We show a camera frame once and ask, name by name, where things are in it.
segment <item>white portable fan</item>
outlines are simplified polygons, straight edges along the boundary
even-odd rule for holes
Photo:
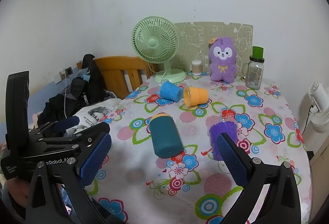
[[[310,87],[310,97],[313,99],[315,106],[310,108],[309,119],[306,125],[311,121],[312,127],[317,133],[329,131],[329,95],[318,81]]]
[[[172,69],[171,60],[179,48],[178,31],[170,21],[160,17],[148,17],[135,26],[132,43],[136,53],[150,63],[164,63],[164,70],[157,73],[154,80],[158,83],[167,79],[172,83],[183,81],[186,73]]]

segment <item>green fan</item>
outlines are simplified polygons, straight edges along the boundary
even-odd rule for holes
[[[150,63],[164,63],[164,70],[157,73],[154,80],[158,83],[167,79],[172,83],[183,81],[186,73],[180,69],[171,69],[171,59],[179,47],[178,31],[170,21],[160,17],[148,17],[141,20],[132,34],[136,53]]]

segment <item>plush toy face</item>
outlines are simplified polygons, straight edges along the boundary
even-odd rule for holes
[[[209,50],[209,58],[212,63],[233,64],[235,63],[236,50],[231,37],[214,38]]]

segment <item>green cap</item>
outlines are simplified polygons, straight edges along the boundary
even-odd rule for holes
[[[253,46],[252,47],[252,56],[254,58],[261,60],[263,58],[263,51],[264,51],[264,49],[262,47]]]

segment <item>black cable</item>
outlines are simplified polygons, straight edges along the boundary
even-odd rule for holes
[[[306,127],[307,127],[308,118],[310,117],[310,109],[309,109],[309,115],[307,116],[306,123],[305,123],[305,127],[304,127],[304,130],[303,130],[302,135],[304,134],[305,129],[306,129]]]

